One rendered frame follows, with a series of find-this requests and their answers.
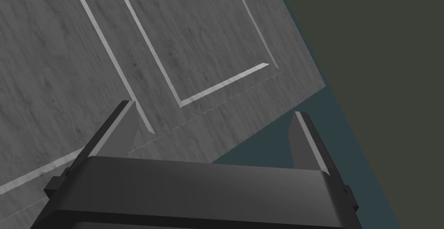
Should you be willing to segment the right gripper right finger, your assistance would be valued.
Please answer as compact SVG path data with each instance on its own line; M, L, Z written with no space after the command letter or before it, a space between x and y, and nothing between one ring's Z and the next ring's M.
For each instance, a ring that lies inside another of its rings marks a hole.
M308 113L293 112L288 140L294 168L320 170L332 177L338 176L338 170Z

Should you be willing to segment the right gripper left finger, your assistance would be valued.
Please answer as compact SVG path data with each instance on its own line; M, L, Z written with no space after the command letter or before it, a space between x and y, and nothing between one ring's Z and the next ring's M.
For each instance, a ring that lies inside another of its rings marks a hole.
M135 101L123 100L81 150L70 168L76 168L92 156L127 157L138 127Z

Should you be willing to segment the grey wooden panelled door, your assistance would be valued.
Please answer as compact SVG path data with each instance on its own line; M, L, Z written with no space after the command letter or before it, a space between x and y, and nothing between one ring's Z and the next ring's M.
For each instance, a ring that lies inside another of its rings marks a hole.
M130 157L213 162L325 85L283 0L0 0L0 229L123 100Z

